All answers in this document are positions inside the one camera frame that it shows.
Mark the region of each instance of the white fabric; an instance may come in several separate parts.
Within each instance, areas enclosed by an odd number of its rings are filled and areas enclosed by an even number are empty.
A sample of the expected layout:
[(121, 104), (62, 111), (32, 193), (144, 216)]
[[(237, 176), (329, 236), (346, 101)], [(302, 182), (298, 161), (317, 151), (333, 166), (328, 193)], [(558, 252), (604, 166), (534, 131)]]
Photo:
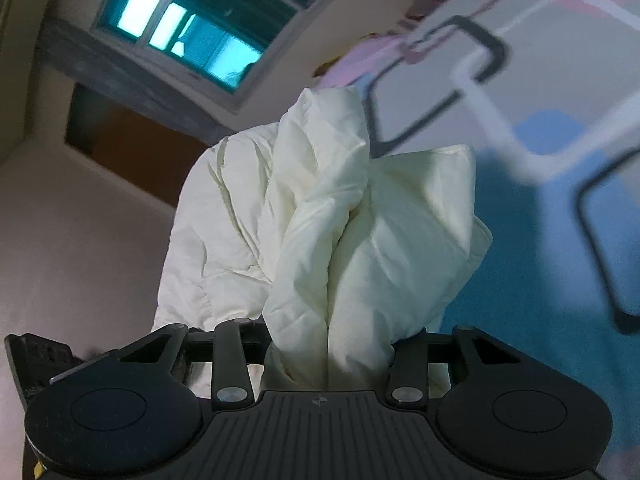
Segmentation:
[[(426, 326), (492, 241), (474, 216), (470, 148), (369, 160), (352, 88), (305, 90), (278, 124), (207, 150), (182, 190), (154, 329), (263, 314), (263, 388), (369, 388), (392, 343)], [(252, 366), (258, 391), (261, 370)], [(431, 386), (447, 388), (432, 369)], [(192, 389), (209, 396), (210, 368)]]

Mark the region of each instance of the crosshair logo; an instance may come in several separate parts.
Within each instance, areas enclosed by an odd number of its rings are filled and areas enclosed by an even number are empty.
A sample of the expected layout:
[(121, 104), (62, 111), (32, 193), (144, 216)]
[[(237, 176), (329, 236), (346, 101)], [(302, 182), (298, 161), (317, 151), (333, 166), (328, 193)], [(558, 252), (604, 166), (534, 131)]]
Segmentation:
[(317, 396), (311, 399), (311, 402), (314, 403), (316, 406), (324, 406), (326, 403), (329, 402), (329, 400), (326, 397)]

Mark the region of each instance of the silver screw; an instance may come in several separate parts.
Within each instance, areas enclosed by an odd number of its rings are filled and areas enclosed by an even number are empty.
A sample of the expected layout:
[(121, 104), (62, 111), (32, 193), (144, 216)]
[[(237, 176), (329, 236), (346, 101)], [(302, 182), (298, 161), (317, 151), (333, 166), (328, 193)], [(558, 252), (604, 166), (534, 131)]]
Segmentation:
[(245, 400), (247, 396), (246, 390), (237, 386), (228, 386), (218, 390), (216, 393), (216, 397), (220, 402), (240, 402)]
[(393, 390), (391, 396), (398, 402), (418, 402), (422, 398), (422, 392), (418, 388), (403, 386)]

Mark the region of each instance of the bed sheet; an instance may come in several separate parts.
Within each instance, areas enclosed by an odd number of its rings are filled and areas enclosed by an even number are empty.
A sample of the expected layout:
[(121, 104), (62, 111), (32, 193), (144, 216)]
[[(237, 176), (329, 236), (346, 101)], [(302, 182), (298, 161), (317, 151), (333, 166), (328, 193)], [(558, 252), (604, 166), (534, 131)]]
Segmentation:
[(640, 478), (639, 48), (640, 0), (449, 0), (356, 84), (373, 156), (476, 149), (494, 245), (442, 331), (476, 325), (602, 396), (611, 480)]

